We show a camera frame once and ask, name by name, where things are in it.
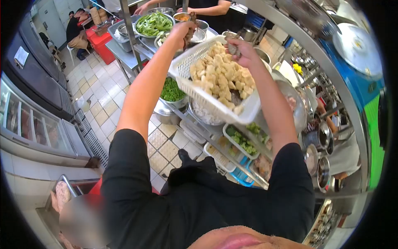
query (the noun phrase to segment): stainless steel shelf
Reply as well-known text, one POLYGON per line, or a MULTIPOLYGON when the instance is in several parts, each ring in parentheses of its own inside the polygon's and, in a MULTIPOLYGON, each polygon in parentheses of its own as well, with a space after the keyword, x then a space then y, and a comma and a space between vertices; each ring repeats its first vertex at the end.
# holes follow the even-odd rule
POLYGON ((314 40, 287 15, 283 14, 275 7, 268 5, 263 1, 237 0, 236 2, 244 4, 251 10, 256 10, 258 14, 275 23, 275 25, 279 26, 290 36, 292 36, 308 51, 308 53, 312 55, 312 57, 318 62, 319 66, 324 70, 326 75, 332 81, 333 85, 335 86, 337 92, 341 97, 341 100, 345 105, 345 108, 350 116, 350 120, 355 130, 355 135, 357 137, 360 151, 360 158, 362 162, 362 180, 360 188, 361 191, 366 191, 368 184, 368 175, 370 172, 367 147, 367 141, 369 140, 369 136, 365 131, 363 119, 359 113, 359 110, 354 102, 354 99, 349 89, 347 88, 347 85, 345 84, 343 78, 334 66, 333 62, 330 60, 329 56, 323 50, 321 44, 318 41, 314 40))

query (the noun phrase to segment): white plastic basket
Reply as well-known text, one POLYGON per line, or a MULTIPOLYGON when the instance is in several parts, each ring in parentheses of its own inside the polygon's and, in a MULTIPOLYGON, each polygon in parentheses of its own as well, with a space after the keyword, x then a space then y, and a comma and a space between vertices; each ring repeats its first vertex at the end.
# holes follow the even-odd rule
POLYGON ((200 87, 194 86, 192 81, 189 80, 191 77, 189 67, 196 63, 198 59, 206 57, 209 49, 217 41, 225 44, 226 40, 224 37, 223 35, 217 35, 182 53, 172 61, 169 74, 176 78, 178 87, 181 90, 202 104, 213 115, 217 115, 227 123, 249 124, 254 120, 260 110, 261 103, 257 90, 254 90, 247 99, 242 101, 243 111, 239 115, 236 115, 200 87))

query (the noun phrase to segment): seated man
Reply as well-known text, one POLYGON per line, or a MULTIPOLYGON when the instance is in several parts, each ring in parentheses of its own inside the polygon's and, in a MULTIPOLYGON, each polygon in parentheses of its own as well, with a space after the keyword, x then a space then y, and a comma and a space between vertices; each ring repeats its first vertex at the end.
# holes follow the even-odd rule
POLYGON ((69 47, 78 48, 77 57, 79 60, 84 60, 82 53, 87 49, 88 41, 84 30, 78 26, 78 22, 84 21, 88 18, 84 9, 78 9, 74 16, 69 20, 66 28, 66 41, 69 47))

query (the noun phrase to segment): freezer door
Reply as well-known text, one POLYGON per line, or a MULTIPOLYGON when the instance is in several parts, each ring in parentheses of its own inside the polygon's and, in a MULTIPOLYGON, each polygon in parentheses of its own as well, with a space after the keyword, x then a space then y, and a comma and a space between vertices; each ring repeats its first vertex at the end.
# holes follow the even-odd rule
POLYGON ((26 96, 1 78, 1 134, 31 149, 76 158, 76 153, 60 124, 60 119, 30 105, 26 96))

